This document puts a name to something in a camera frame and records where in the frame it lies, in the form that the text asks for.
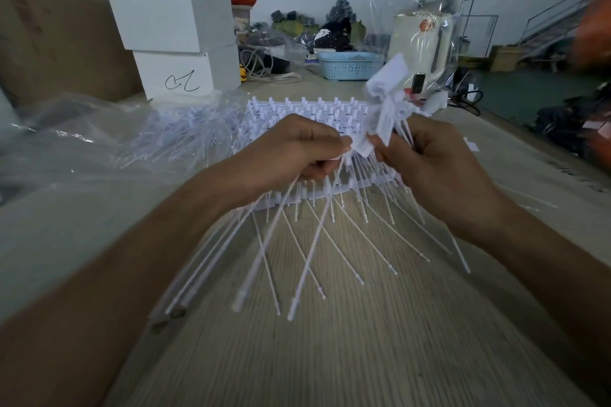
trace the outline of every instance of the green floor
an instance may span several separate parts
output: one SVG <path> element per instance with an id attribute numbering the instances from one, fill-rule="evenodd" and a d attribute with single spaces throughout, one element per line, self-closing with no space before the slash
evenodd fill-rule
<path id="1" fill-rule="evenodd" d="M 509 73 L 478 71 L 484 92 L 482 109 L 517 125 L 532 123 L 541 107 L 561 104 L 577 95 L 591 94 L 603 79 L 595 76 L 521 69 Z"/>

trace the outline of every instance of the forearm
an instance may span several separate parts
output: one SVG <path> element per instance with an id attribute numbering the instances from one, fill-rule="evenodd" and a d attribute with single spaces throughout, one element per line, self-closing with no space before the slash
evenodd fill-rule
<path id="1" fill-rule="evenodd" d="M 223 197 L 218 178 L 200 173 L 3 325 L 0 398 L 19 406 L 99 403 L 155 302 L 224 214 Z"/>
<path id="2" fill-rule="evenodd" d="M 611 381 L 611 269 L 513 203 L 479 246 L 523 283 Z"/>

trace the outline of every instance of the staircase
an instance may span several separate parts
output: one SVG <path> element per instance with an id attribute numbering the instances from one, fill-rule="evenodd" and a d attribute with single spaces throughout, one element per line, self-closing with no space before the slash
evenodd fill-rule
<path id="1" fill-rule="evenodd" d="M 592 0 L 561 0 L 529 18 L 518 46 L 530 55 L 573 31 Z"/>

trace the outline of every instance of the light blue basket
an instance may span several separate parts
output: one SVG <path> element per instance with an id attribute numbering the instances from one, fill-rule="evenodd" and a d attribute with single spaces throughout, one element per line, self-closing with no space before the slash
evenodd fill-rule
<path id="1" fill-rule="evenodd" d="M 323 75 L 333 81 L 364 81 L 383 65 L 384 58 L 369 52 L 320 52 Z"/>

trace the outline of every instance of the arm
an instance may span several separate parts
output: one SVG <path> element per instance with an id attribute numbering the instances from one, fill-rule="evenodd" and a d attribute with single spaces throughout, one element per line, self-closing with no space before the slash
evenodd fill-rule
<path id="1" fill-rule="evenodd" d="M 412 116 L 414 151 L 393 135 L 371 136 L 378 160 L 459 238 L 505 266 L 611 381 L 611 269 L 499 191 L 451 125 Z"/>
<path id="2" fill-rule="evenodd" d="M 339 164 L 328 160 L 350 142 L 291 115 L 197 174 L 87 267 L 0 328 L 3 404 L 100 403 L 150 310 L 208 228 L 300 173 L 324 179 Z"/>

